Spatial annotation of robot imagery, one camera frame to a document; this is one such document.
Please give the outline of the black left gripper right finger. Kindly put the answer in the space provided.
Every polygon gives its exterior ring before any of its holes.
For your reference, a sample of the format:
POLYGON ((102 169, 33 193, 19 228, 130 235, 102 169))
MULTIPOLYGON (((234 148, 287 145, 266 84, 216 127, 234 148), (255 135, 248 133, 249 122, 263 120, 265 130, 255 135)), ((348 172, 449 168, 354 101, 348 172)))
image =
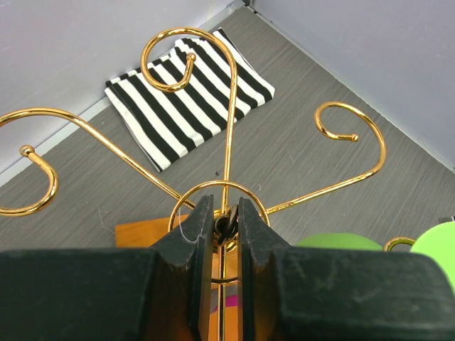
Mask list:
POLYGON ((454 293, 427 256, 293 247, 238 204, 241 340, 453 340, 454 293))

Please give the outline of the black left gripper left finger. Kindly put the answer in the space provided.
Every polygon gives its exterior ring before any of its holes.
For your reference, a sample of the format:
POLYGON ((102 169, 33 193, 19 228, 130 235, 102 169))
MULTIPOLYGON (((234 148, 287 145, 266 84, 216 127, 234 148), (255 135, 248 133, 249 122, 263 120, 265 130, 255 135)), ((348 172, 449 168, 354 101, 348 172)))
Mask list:
POLYGON ((138 249, 1 253, 2 340, 207 340, 213 197, 138 249))

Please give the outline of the green plastic wine glass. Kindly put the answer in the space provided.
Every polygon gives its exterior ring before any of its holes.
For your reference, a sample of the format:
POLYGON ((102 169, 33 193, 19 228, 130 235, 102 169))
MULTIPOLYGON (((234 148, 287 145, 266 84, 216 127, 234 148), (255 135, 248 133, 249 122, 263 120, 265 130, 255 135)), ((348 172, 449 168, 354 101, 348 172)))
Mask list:
POLYGON ((410 246, 410 252, 433 259, 442 269, 451 286, 454 286, 454 220, 444 220, 417 239, 394 237, 380 245, 367 237, 352 233, 313 234, 299 241, 298 247, 392 251, 398 244, 410 246))

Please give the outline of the gold wire glass rack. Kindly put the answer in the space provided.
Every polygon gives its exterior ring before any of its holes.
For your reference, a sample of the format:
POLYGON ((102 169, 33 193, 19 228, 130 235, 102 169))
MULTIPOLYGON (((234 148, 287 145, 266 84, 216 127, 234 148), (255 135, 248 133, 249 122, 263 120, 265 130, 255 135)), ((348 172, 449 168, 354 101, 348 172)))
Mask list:
MULTIPOLYGON (((230 49, 222 42, 219 38, 215 37, 212 33, 204 31, 199 28, 191 28, 191 27, 177 27, 177 28, 170 28, 165 31, 162 31, 155 35, 144 47, 141 53, 141 72, 144 74, 145 80, 155 89, 161 90, 162 92, 172 93, 177 92, 190 84, 191 75, 193 72, 193 66, 196 61, 196 55, 194 53, 189 53, 186 57, 186 69, 182 76, 182 79, 176 82, 173 85, 164 84, 162 82, 157 81, 152 77, 149 73, 149 69, 147 67, 149 54, 152 48, 157 45, 160 41, 170 36, 175 35, 183 35, 189 34, 194 36, 199 36, 210 41, 212 44, 216 45, 220 51, 224 54, 227 58, 228 65, 230 66, 230 99, 229 105, 227 110, 227 128, 226 128, 226 142, 225 142, 225 161, 224 161, 224 168, 223 168, 223 180, 213 180, 208 181, 205 183, 201 183, 200 185, 195 186, 194 188, 190 189, 185 195, 180 195, 177 193, 173 188, 169 187, 164 182, 160 181, 156 176, 152 175, 150 172, 145 170, 141 165, 139 165, 135 160, 133 160, 130 156, 128 156, 125 152, 123 152, 120 148, 115 146, 110 140, 105 138, 100 132, 90 126, 86 121, 81 119, 80 117, 71 114, 70 112, 66 112, 60 109, 54 108, 30 108, 30 109, 22 109, 15 112, 8 113, 1 117, 1 127, 15 121, 17 119, 22 119, 26 117, 33 117, 33 116, 50 116, 50 117, 57 117, 69 121, 72 124, 77 125, 78 127, 85 130, 89 135, 94 137, 97 141, 99 141, 102 145, 108 148, 113 154, 121 158, 127 165, 132 167, 136 172, 138 172, 141 176, 149 180, 153 183, 157 188, 164 191, 166 194, 171 196, 172 198, 177 200, 175 207, 173 208, 172 213, 168 219, 168 231, 170 232, 173 228, 173 221, 175 220, 175 216, 177 215, 177 211, 180 209, 180 206, 185 205, 188 208, 193 209, 195 204, 187 200, 189 195, 197 192, 198 190, 210 187, 212 185, 222 185, 223 192, 222 192, 222 200, 221 200, 221 208, 220 210, 216 210, 212 213, 212 217, 218 217, 220 215, 225 215, 228 213, 228 194, 229 194, 229 187, 237 188, 242 192, 248 194, 259 206, 262 217, 264 218, 265 222, 269 225, 269 215, 274 214, 278 211, 288 209, 292 206, 298 205, 300 203, 306 202, 307 200, 311 200, 313 198, 331 193, 335 190, 348 187, 349 185, 353 185, 359 183, 360 181, 366 180, 367 178, 375 175, 384 165, 387 155, 387 147, 385 144, 384 137, 380 132, 377 125, 372 121, 367 115, 362 113, 360 110, 356 109, 355 107, 350 106, 349 104, 342 103, 342 102, 325 102, 319 106, 314 114, 314 121, 316 128, 327 138, 333 139, 334 141, 358 141, 357 134, 337 134, 332 133, 327 130, 322 121, 321 121, 321 114, 322 111, 328 109, 329 107, 340 107, 347 109, 348 111, 354 113, 357 117, 360 117, 373 131, 379 146, 379 158, 377 163, 367 172, 357 175, 354 178, 349 178, 342 182, 336 183, 334 185, 328 186, 326 188, 322 188, 317 190, 313 193, 309 193, 307 195, 303 195, 301 197, 294 198, 293 200, 289 200, 287 202, 283 202, 281 204, 275 205, 270 207, 269 209, 265 209, 264 205, 260 202, 254 193, 252 193, 247 188, 238 185, 237 183, 233 183, 230 181, 230 171, 231 171, 231 156, 232 156, 232 137, 233 137, 233 130, 234 130, 234 120, 235 120, 235 109, 236 109, 236 99, 237 99, 237 65, 233 54, 231 53, 230 49)), ((31 160, 35 163, 47 176, 48 176, 48 190, 46 194, 37 202, 32 205, 20 208, 7 208, 1 207, 1 216, 5 217, 23 217, 27 215, 32 215, 37 213, 40 210, 43 210, 45 207, 49 206, 52 200, 55 198, 56 193, 58 191, 59 186, 59 179, 58 174, 56 173, 55 169, 48 163, 46 163, 36 152, 34 147, 30 145, 24 145, 20 148, 20 154, 31 160)), ((237 277, 232 278, 225 278, 226 272, 226 254, 227 248, 224 244, 217 247, 217 253, 219 256, 218 261, 218 274, 220 278, 212 279, 212 283, 216 283, 218 286, 218 312, 217 312, 217 340, 225 340, 225 300, 226 300, 226 292, 225 287, 228 284, 234 283, 237 281, 237 277)))

